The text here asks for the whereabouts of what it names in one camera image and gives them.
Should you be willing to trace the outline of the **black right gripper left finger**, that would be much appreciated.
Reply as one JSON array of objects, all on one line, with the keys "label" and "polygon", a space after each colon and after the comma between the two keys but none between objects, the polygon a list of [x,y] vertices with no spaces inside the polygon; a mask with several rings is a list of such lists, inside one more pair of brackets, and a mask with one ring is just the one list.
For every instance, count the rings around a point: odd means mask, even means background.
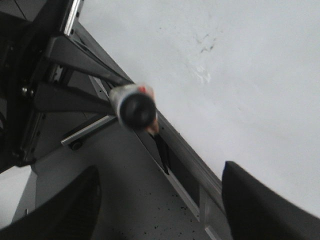
[{"label": "black right gripper left finger", "polygon": [[50,200],[1,229],[2,240],[89,240],[101,207],[96,166],[87,167]]}]

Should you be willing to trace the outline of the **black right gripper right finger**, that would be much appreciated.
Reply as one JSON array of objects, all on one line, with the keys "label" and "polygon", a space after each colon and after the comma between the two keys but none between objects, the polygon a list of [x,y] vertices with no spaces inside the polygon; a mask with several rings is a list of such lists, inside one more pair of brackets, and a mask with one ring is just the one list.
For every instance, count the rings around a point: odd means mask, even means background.
[{"label": "black right gripper right finger", "polygon": [[225,163],[222,201],[235,240],[318,240],[320,219],[255,179],[233,161]]}]

